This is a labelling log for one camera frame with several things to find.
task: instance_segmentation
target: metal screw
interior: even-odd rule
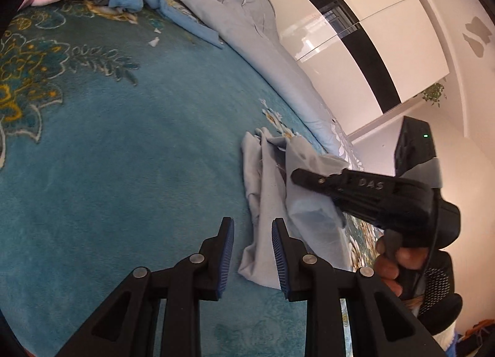
[[[360,272],[360,273],[361,273],[364,277],[371,277],[371,276],[373,276],[373,275],[375,274],[375,271],[374,271],[372,268],[368,267],[368,266],[365,266],[365,267],[361,268],[361,269],[359,270],[359,272]]]
[[[148,270],[147,270],[147,268],[144,268],[144,267],[135,268],[135,269],[132,271],[132,275],[133,275],[136,279],[143,278],[143,277],[145,277],[147,274],[148,274]]]
[[[200,253],[193,253],[190,257],[189,260],[191,263],[201,263],[204,261],[204,256],[201,255]]]
[[[314,255],[311,255],[310,253],[303,256],[303,262],[307,263],[308,265],[314,265],[317,260],[318,258]]]

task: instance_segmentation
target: teal blanket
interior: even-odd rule
[[[261,127],[323,151],[235,51],[149,9],[67,0],[18,14],[0,41],[0,308],[23,346],[55,355],[133,268],[173,266],[231,216],[203,354],[303,355],[305,304],[237,274],[252,242],[240,143]],[[370,233],[350,229],[370,259]]]

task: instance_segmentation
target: black stripe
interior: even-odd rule
[[[400,104],[389,71],[359,19],[344,0],[310,0],[335,29],[365,76],[383,113]]]

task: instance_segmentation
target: hanging plant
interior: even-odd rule
[[[447,96],[444,93],[444,86],[441,83],[434,83],[430,87],[424,89],[421,94],[423,100],[431,101],[432,105],[437,104],[440,107],[440,98]]]

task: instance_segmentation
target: white tissue scrap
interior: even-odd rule
[[[160,39],[158,37],[155,37],[148,44],[150,44],[150,46],[152,46],[152,47],[156,47],[158,44],[158,41],[160,41]]]

